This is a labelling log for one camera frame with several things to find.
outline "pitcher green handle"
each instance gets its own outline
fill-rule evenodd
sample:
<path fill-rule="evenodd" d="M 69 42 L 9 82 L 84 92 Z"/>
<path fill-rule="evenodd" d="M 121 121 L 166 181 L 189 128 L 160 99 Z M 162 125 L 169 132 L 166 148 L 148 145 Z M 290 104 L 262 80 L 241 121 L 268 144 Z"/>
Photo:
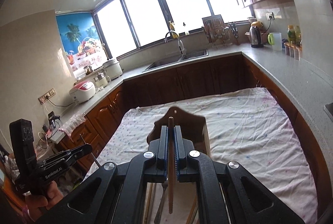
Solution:
<path fill-rule="evenodd" d="M 267 39 L 268 39 L 268 42 L 269 42 L 270 45 L 274 45 L 274 37 L 273 37 L 273 34 L 270 33 L 270 34 L 268 35 L 268 38 L 267 38 Z"/>

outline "electrical socket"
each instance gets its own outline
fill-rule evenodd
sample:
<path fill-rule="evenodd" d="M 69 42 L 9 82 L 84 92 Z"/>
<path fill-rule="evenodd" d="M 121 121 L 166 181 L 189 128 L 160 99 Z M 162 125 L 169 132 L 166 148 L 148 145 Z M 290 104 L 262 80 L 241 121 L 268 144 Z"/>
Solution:
<path fill-rule="evenodd" d="M 51 98 L 55 94 L 56 94 L 56 91 L 54 90 L 54 88 L 52 88 L 51 90 L 49 90 L 47 93 L 45 93 L 41 97 L 38 97 L 38 100 L 39 100 L 39 102 L 42 105 L 47 100 L 46 96 L 48 96 L 49 98 Z"/>
<path fill-rule="evenodd" d="M 274 13 L 266 13 L 267 20 L 274 20 Z"/>

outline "plastic pitcher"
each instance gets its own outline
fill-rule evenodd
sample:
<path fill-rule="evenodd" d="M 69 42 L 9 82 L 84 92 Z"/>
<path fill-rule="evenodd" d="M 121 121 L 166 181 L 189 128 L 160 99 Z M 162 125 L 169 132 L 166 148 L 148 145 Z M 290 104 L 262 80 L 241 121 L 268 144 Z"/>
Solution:
<path fill-rule="evenodd" d="M 272 46 L 273 50 L 282 50 L 282 36 L 279 32 L 272 32 L 268 35 L 268 42 Z"/>

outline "white rice cooker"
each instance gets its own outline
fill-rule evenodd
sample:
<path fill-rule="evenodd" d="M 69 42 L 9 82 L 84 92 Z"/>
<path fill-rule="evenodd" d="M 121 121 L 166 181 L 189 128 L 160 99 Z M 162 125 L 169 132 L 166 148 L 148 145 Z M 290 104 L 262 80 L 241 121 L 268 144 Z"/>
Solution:
<path fill-rule="evenodd" d="M 106 75 L 109 76 L 111 80 L 114 80 L 123 74 L 117 58 L 112 58 L 103 63 L 103 68 L 105 69 Z"/>
<path fill-rule="evenodd" d="M 94 83 L 88 80 L 76 84 L 69 91 L 69 95 L 72 96 L 77 103 L 88 101 L 95 93 L 96 89 Z"/>

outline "blue sky in poster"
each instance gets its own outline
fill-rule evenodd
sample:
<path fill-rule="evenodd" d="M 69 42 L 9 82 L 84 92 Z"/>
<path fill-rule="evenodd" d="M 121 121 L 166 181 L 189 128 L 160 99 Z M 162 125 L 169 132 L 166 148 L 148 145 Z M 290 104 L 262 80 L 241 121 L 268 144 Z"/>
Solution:
<path fill-rule="evenodd" d="M 92 36 L 92 38 L 99 40 L 98 34 L 96 33 L 96 28 L 94 26 L 94 22 L 93 22 L 93 19 L 92 19 L 90 13 L 73 13 L 73 14 L 58 15 L 58 16 L 56 16 L 56 19 L 57 19 L 57 23 L 58 23 L 61 41 L 64 46 L 64 50 L 68 54 L 70 54 L 71 51 L 73 51 L 73 54 L 76 54 L 78 52 L 79 44 L 82 43 L 83 39 L 86 37 Z M 70 40 L 66 36 L 66 33 L 70 32 L 69 28 L 67 27 L 67 25 L 70 25 L 70 24 L 79 26 L 79 32 L 81 33 L 81 36 L 78 37 L 78 40 L 80 42 L 78 42 L 77 40 L 74 42 L 70 42 Z M 89 28 L 93 28 L 93 31 L 94 31 L 93 35 L 88 34 L 87 30 Z"/>

